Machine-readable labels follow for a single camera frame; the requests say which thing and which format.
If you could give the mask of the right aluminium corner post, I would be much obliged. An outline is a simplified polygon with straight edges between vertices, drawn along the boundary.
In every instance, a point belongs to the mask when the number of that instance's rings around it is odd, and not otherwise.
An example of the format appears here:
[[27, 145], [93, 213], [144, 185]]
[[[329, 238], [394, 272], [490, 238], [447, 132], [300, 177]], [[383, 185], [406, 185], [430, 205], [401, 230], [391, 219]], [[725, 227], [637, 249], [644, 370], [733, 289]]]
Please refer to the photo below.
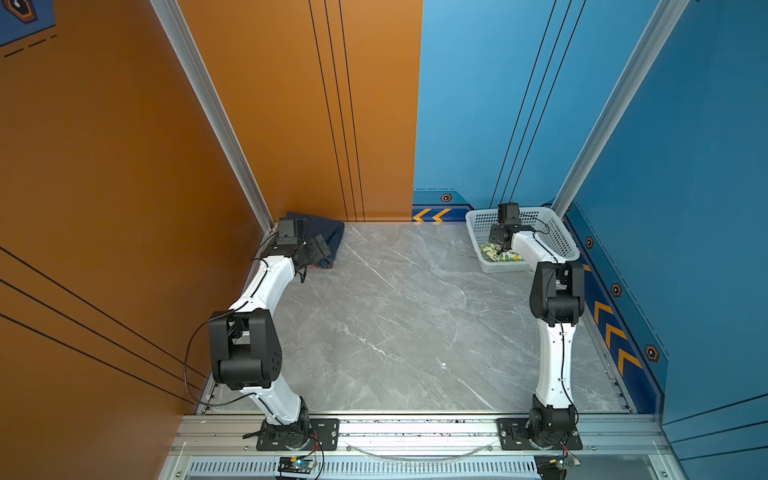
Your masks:
[[689, 0], [663, 0], [657, 4], [561, 185], [552, 205], [557, 216], [563, 217], [575, 200], [689, 3]]

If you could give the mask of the left green circuit board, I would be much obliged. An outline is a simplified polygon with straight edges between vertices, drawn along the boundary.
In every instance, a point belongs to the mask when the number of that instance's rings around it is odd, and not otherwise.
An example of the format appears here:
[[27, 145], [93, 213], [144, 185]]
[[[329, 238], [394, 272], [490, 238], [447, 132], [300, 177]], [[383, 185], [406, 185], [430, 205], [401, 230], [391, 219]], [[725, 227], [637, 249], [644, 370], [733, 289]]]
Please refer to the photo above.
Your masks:
[[311, 479], [318, 471], [318, 463], [312, 457], [279, 458], [276, 475], [278, 479]]

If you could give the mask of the white plastic laundry basket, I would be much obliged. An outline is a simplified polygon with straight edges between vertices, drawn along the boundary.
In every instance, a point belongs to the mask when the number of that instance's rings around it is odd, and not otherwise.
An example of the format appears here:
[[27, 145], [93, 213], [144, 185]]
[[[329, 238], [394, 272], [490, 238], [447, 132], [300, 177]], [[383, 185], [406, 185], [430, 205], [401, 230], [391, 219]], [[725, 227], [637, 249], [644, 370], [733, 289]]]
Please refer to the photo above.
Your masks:
[[520, 220], [534, 229], [524, 231], [523, 255], [519, 261], [491, 261], [481, 250], [489, 241], [492, 226], [498, 221], [497, 209], [472, 210], [465, 223], [473, 250], [486, 274], [534, 270], [538, 261], [565, 263], [576, 261], [579, 250], [562, 220], [548, 207], [521, 207]]

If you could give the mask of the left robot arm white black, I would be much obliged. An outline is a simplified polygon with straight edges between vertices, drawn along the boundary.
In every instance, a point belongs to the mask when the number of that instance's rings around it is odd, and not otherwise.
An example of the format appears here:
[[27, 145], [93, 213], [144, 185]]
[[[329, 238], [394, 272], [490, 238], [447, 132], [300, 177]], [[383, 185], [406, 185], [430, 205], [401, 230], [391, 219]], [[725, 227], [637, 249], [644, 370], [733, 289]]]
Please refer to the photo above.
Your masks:
[[207, 321], [214, 381], [252, 400], [264, 415], [258, 433], [289, 450], [318, 444], [305, 400], [283, 378], [273, 311], [295, 276], [330, 254], [306, 218], [283, 218], [274, 245], [256, 260], [254, 277], [223, 313]]

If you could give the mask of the dark blue denim skirt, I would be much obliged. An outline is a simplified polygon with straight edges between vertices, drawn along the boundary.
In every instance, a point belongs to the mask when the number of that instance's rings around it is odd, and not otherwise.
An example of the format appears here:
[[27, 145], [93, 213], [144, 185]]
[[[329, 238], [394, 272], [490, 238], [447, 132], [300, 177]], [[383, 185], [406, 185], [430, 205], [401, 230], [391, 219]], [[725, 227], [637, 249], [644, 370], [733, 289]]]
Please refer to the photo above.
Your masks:
[[311, 237], [321, 235], [326, 242], [330, 255], [315, 264], [322, 269], [331, 269], [333, 267], [338, 249], [341, 245], [345, 223], [338, 220], [317, 217], [313, 215], [304, 215], [295, 212], [288, 212], [287, 218], [306, 219], [308, 221], [307, 233]]

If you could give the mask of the green circuit board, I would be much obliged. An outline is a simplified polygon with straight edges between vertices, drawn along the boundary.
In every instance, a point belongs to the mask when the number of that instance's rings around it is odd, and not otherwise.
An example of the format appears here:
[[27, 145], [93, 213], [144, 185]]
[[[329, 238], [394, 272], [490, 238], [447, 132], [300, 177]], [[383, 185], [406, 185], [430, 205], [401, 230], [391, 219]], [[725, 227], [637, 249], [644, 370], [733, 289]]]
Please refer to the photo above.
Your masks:
[[311, 479], [318, 471], [318, 463], [312, 457], [279, 458], [276, 475], [278, 479]]
[[565, 480], [570, 469], [581, 465], [579, 459], [572, 457], [535, 457], [534, 460], [542, 480]]

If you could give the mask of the aluminium front rail frame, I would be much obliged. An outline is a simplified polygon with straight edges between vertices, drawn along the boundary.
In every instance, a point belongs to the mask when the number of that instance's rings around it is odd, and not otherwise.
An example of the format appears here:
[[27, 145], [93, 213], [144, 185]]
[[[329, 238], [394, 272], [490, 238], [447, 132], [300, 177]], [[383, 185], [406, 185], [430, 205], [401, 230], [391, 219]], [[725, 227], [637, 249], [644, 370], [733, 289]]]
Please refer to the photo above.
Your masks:
[[278, 479], [280, 457], [312, 457], [311, 479], [541, 479], [535, 457], [577, 458], [566, 479], [683, 479], [666, 436], [648, 415], [587, 414], [577, 425], [584, 448], [505, 451], [493, 413], [330, 413], [335, 451], [258, 451], [256, 415], [183, 419], [160, 470], [162, 479]]

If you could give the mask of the left aluminium corner post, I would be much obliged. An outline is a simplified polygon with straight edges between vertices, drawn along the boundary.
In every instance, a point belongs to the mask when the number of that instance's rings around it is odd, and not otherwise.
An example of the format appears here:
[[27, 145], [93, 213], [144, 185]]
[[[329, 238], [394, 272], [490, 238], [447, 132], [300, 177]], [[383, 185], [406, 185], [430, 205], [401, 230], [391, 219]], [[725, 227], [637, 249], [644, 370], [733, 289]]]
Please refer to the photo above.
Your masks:
[[259, 226], [264, 232], [272, 231], [274, 221], [265, 198], [193, 38], [181, 6], [177, 1], [171, 0], [151, 0], [150, 4]]

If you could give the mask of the right green circuit board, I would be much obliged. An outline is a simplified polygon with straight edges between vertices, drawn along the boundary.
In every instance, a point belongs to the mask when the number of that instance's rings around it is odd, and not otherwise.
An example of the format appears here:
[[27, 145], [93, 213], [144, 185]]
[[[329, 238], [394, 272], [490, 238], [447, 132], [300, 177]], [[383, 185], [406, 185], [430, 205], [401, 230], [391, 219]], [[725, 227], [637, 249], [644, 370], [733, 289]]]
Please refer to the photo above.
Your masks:
[[565, 480], [570, 469], [581, 465], [579, 459], [572, 457], [535, 457], [534, 460], [542, 480]]

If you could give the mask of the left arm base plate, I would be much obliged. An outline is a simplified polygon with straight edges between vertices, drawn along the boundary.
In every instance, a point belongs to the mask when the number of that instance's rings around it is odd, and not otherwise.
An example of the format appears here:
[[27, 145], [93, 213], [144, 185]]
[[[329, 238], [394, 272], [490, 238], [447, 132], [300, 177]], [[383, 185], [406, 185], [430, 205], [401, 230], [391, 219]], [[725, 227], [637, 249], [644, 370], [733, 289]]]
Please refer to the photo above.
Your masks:
[[325, 452], [335, 451], [339, 439], [340, 421], [337, 418], [310, 418], [288, 426], [271, 425], [266, 420], [258, 431], [258, 451], [300, 451], [313, 448]]

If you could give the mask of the lemon print skirt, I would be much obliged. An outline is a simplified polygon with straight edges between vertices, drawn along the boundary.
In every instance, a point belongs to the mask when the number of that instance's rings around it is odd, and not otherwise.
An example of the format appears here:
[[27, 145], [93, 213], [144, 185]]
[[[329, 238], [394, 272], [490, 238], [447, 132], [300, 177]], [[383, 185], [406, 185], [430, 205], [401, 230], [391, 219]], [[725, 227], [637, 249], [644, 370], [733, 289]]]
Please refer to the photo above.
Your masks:
[[486, 242], [480, 246], [483, 258], [493, 263], [521, 262], [523, 258], [512, 250], [503, 249], [502, 245]]

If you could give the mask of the aluminium corner post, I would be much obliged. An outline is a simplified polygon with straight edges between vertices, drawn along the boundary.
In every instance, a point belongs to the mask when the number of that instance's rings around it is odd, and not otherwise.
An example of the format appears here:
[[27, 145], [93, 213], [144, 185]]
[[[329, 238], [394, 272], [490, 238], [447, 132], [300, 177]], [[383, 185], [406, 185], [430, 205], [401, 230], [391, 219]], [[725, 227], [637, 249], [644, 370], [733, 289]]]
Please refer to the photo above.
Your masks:
[[557, 216], [563, 217], [575, 200], [689, 3], [689, 0], [663, 0], [657, 4], [561, 185], [552, 205]]
[[272, 231], [274, 221], [265, 198], [193, 38], [181, 6], [177, 1], [171, 0], [151, 0], [150, 4], [259, 226], [264, 232]]

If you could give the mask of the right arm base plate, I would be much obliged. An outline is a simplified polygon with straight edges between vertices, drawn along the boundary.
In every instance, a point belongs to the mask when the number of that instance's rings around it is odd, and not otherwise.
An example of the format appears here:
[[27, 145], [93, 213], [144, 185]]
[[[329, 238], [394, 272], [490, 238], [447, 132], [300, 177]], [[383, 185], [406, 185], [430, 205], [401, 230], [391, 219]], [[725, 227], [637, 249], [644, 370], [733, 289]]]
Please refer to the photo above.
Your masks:
[[563, 448], [568, 451], [580, 451], [584, 448], [577, 430], [542, 431], [535, 435], [528, 418], [499, 418], [496, 420], [496, 427], [501, 448], [505, 451], [555, 451]]

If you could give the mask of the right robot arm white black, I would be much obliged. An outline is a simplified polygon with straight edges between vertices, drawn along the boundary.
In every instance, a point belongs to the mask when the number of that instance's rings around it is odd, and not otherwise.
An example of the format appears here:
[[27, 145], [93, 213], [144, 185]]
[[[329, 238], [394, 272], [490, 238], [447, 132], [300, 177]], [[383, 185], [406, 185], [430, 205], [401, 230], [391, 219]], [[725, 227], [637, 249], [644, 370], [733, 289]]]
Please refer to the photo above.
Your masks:
[[534, 270], [529, 308], [538, 320], [540, 370], [526, 424], [538, 449], [580, 448], [571, 389], [572, 348], [586, 308], [584, 267], [561, 217], [548, 207], [501, 203], [489, 240]]

